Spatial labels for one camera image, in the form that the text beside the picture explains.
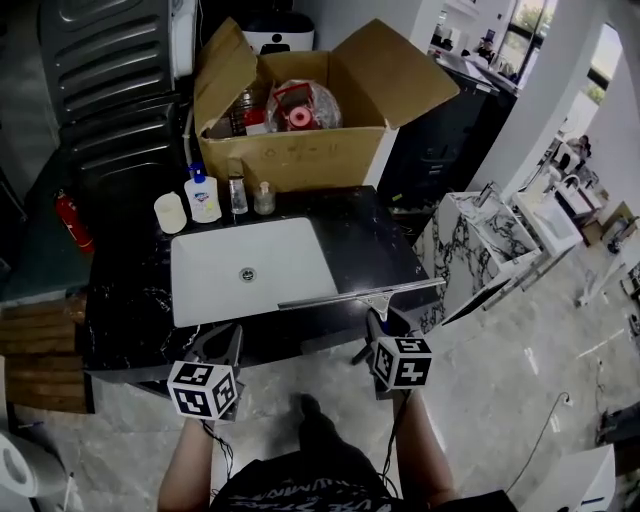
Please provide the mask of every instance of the cardboard box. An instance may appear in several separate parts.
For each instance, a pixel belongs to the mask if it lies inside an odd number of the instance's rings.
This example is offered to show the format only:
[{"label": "cardboard box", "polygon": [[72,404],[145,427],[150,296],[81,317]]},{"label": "cardboard box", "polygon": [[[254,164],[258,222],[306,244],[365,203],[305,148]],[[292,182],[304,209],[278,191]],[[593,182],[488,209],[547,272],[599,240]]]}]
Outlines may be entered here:
[{"label": "cardboard box", "polygon": [[[342,110],[343,128],[208,139],[205,131],[258,76],[276,84],[298,78],[325,85]],[[207,172],[227,181],[227,159],[244,163],[247,185],[266,180],[288,192],[361,185],[385,130],[413,121],[458,94],[433,61],[380,20],[332,52],[255,56],[227,19],[197,63],[194,117]]]}]

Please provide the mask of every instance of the fire extinguisher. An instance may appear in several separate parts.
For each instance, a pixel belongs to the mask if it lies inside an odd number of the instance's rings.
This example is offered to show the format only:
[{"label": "fire extinguisher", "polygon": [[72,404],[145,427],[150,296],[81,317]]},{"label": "fire extinguisher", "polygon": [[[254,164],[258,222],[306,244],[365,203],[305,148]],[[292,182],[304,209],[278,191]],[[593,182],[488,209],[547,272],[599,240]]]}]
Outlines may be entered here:
[{"label": "fire extinguisher", "polygon": [[93,252],[93,237],[80,222],[76,205],[73,204],[71,198],[62,189],[58,190],[56,194],[56,212],[64,222],[64,225],[67,226],[69,233],[71,233],[80,250],[86,253]]}]

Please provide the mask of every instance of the marble vanity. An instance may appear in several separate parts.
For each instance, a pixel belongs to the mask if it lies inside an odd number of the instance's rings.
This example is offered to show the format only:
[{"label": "marble vanity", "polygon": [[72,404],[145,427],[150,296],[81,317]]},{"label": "marble vanity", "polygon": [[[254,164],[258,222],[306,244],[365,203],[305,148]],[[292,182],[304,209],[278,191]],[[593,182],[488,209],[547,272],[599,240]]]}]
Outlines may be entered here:
[{"label": "marble vanity", "polygon": [[425,334],[481,307],[542,252],[506,204],[491,195],[478,207],[479,195],[447,194],[414,245],[427,274],[447,281],[420,315]]}]

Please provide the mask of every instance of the box flap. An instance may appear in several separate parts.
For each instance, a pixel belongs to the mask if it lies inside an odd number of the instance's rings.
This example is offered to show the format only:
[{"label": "box flap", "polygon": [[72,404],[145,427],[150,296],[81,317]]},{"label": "box flap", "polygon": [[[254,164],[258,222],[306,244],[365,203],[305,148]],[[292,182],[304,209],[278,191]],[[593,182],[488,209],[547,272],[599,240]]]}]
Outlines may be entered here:
[{"label": "box flap", "polygon": [[200,52],[194,90],[196,133],[212,127],[256,77],[257,58],[227,18]]},{"label": "box flap", "polygon": [[392,128],[420,117],[460,92],[434,60],[375,19],[332,52]]}]

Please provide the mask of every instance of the sink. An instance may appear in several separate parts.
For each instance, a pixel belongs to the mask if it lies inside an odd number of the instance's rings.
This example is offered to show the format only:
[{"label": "sink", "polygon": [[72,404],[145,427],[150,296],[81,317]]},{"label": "sink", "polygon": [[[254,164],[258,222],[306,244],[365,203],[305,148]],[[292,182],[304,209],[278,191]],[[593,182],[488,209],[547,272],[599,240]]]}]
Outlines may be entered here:
[{"label": "sink", "polygon": [[567,238],[573,235],[571,227],[573,223],[566,215],[562,215],[555,208],[549,208],[543,205],[533,212],[533,214],[542,222],[558,239]]},{"label": "sink", "polygon": [[450,194],[460,212],[474,227],[500,270],[517,265],[540,253],[540,250],[525,227],[511,209],[501,200],[490,196],[478,207],[477,192]]},{"label": "sink", "polygon": [[519,193],[513,200],[552,256],[582,241],[578,228],[552,196],[537,201],[526,193]]},{"label": "sink", "polygon": [[176,327],[338,293],[307,218],[177,236],[171,242],[171,291]]}]

